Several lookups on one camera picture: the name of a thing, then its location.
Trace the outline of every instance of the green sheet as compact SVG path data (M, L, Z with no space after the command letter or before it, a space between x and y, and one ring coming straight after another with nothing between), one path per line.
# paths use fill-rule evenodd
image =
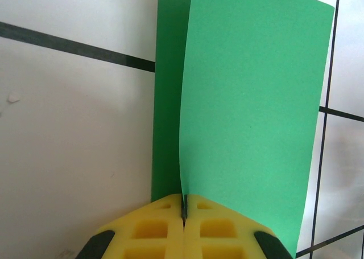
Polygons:
M152 201L181 193L179 122L191 0L158 0Z
M292 255L333 12L315 0L191 0L180 117L183 193L270 227Z

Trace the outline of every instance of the white mark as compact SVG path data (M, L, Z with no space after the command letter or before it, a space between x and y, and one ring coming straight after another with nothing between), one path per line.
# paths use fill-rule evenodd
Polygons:
M11 92L9 94L9 97L7 98L7 101L11 104L20 101L20 94L16 92Z

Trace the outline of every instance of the white background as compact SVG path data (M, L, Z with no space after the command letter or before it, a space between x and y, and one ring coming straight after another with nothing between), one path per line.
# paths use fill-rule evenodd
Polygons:
M154 61L156 10L0 0L0 21ZM330 108L364 116L363 57L364 0L341 0ZM7 104L10 92L21 100ZM153 73L0 38L0 258L74 258L100 225L148 203L153 94ZM299 250L311 241L323 117ZM315 244L364 224L364 125L329 115L326 130ZM314 258L359 259L362 236Z

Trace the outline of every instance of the square cutout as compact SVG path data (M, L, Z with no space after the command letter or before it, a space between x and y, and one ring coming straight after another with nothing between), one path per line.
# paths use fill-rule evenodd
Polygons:
M197 209L212 209L212 208L207 204L200 202L197 204Z
M160 209L170 209L171 208L171 205L168 203L168 204L163 204L162 206L160 206Z
M203 221L200 228L201 237L236 238L233 222L229 219L210 219Z
M123 259L164 259L165 247L127 249Z
M167 238L168 223L163 220L144 220L135 226L134 239Z
M202 259L245 259L243 250L237 246L204 246Z

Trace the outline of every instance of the black rubber edge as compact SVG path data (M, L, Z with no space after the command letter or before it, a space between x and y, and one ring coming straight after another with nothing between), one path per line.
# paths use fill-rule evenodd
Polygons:
M114 231L104 231L94 235L82 248L75 259L101 259L114 235Z
M254 237L266 259L293 259L277 237L266 232L254 232Z

